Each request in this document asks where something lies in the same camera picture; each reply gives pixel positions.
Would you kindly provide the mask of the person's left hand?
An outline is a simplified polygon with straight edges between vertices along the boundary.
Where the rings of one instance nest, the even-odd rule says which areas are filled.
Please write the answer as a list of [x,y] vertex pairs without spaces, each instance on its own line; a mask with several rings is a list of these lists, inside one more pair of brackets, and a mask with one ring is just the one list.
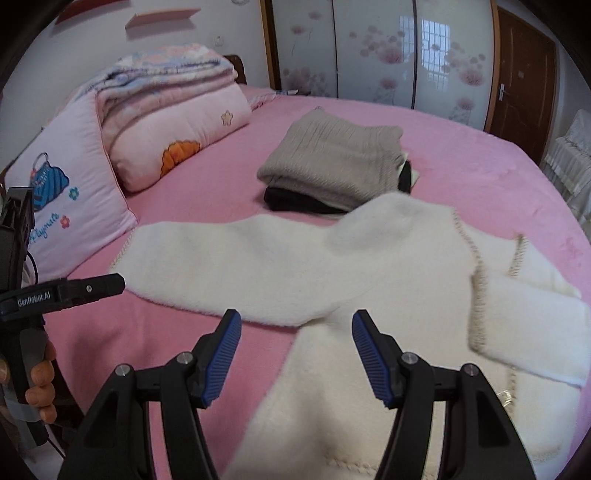
[[32,368],[33,386],[26,392],[27,402],[39,409],[41,420],[46,424],[54,423],[57,417],[53,385],[55,370],[52,364],[55,359],[55,346],[51,341],[47,341],[44,360]]

